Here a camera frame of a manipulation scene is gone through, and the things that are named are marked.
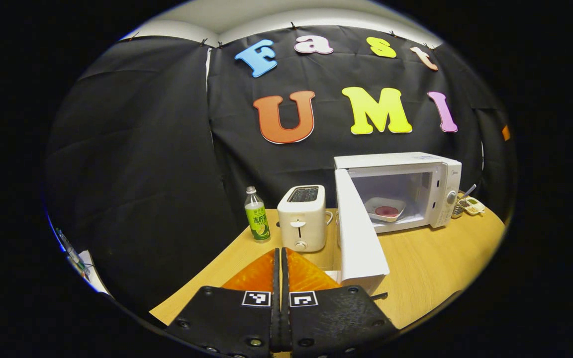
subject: white plate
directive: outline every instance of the white plate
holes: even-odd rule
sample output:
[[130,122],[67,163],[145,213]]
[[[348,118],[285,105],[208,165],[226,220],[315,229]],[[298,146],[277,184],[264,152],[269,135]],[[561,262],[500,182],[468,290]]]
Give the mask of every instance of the white plate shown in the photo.
[[[385,197],[373,197],[369,201],[364,202],[366,207],[366,212],[368,216],[377,220],[382,220],[385,222],[394,222],[402,215],[405,208],[405,202],[397,199],[386,199]],[[395,217],[385,217],[382,215],[375,214],[375,210],[380,206],[391,206],[399,211]]]

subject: microwave control knob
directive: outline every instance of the microwave control knob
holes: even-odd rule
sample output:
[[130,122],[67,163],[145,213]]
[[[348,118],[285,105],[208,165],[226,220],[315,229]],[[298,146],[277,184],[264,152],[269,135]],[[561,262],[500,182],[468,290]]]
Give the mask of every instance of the microwave control knob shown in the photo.
[[446,201],[448,202],[448,204],[452,204],[453,202],[455,202],[455,199],[457,199],[457,193],[455,193],[453,190],[452,192],[448,193],[448,198],[446,198]]
[[295,249],[296,249],[297,251],[302,251],[302,250],[306,249],[306,247],[307,247],[306,242],[299,241],[299,242],[296,242],[296,243],[295,243]]

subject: bottle label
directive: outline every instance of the bottle label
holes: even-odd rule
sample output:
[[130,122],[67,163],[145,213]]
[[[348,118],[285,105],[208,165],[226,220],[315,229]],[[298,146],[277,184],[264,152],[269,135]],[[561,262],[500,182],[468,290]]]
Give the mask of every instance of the bottle label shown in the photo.
[[251,227],[251,233],[255,240],[266,240],[271,235],[269,233],[269,222],[267,221],[267,214],[264,211],[264,206],[259,208],[246,209],[247,219]]

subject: green drink bottle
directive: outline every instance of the green drink bottle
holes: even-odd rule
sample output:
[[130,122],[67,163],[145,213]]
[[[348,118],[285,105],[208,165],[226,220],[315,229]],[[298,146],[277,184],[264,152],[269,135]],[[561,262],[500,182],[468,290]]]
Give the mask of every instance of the green drink bottle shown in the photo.
[[254,186],[248,186],[246,193],[245,211],[253,238],[258,242],[267,242],[269,237],[271,237],[271,233],[269,232],[267,214],[264,210],[264,202],[256,194]]

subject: yellow letter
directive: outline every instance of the yellow letter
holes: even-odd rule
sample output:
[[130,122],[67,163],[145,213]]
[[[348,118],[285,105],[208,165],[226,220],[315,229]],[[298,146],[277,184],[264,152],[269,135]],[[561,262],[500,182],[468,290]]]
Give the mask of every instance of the yellow letter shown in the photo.
[[385,39],[380,38],[366,38],[366,42],[371,46],[371,50],[377,56],[390,57],[391,59],[397,56],[395,50],[390,47],[390,44]]
[[351,127],[353,134],[370,134],[373,126],[368,124],[366,115],[377,127],[379,132],[384,132],[386,120],[390,116],[389,131],[393,133],[412,132],[412,125],[405,117],[402,107],[402,93],[396,89],[384,88],[380,93],[380,101],[376,102],[363,88],[345,88],[342,94],[351,100],[355,125]]

